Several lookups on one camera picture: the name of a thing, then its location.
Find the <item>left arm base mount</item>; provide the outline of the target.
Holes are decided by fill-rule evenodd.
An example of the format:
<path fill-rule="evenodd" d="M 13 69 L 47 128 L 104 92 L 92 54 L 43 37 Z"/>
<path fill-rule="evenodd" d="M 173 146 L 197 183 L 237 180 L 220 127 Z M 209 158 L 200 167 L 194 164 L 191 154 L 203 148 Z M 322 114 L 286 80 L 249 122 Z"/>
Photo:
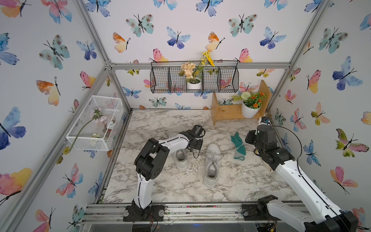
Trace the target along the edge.
<path fill-rule="evenodd" d="M 124 222 L 143 222 L 143 221 L 163 221 L 165 215 L 165 206 L 150 204 L 144 209 L 141 209 L 134 201 L 127 206 L 124 214 Z"/>

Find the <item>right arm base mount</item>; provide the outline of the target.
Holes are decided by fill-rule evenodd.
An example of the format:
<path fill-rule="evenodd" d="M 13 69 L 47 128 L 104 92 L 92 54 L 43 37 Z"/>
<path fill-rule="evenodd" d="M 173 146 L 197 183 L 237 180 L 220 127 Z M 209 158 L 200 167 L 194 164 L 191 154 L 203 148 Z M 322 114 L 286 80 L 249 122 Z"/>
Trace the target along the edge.
<path fill-rule="evenodd" d="M 269 214 L 267 204 L 272 200 L 278 200 L 274 195 L 268 195 L 258 199 L 255 203 L 242 204 L 241 214 L 244 221 L 280 220 Z"/>

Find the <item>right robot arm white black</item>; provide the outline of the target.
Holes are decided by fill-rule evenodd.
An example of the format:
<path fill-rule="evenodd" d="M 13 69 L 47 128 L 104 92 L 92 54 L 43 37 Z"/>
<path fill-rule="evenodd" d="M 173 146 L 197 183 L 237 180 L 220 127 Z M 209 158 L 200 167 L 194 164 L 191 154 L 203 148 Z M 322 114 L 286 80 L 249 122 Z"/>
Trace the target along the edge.
<path fill-rule="evenodd" d="M 277 218 L 299 232 L 355 232 L 358 219 L 341 210 L 304 173 L 297 160 L 278 146 L 274 126 L 262 123 L 248 132 L 245 142 L 295 191 L 305 205 L 305 214 L 269 195 L 258 200 L 256 216 Z"/>

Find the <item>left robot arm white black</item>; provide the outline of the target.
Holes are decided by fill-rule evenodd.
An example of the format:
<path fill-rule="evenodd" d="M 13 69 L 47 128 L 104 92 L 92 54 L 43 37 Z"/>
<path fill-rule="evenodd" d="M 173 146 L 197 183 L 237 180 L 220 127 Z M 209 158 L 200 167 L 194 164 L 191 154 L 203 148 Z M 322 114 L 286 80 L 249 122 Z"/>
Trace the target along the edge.
<path fill-rule="evenodd" d="M 139 211 L 145 211 L 152 204 L 152 188 L 156 179 L 163 170 L 169 154 L 188 149 L 200 151 L 206 131 L 200 125 L 182 131 L 166 140 L 150 138 L 135 159 L 138 178 L 136 195 L 132 206 Z"/>

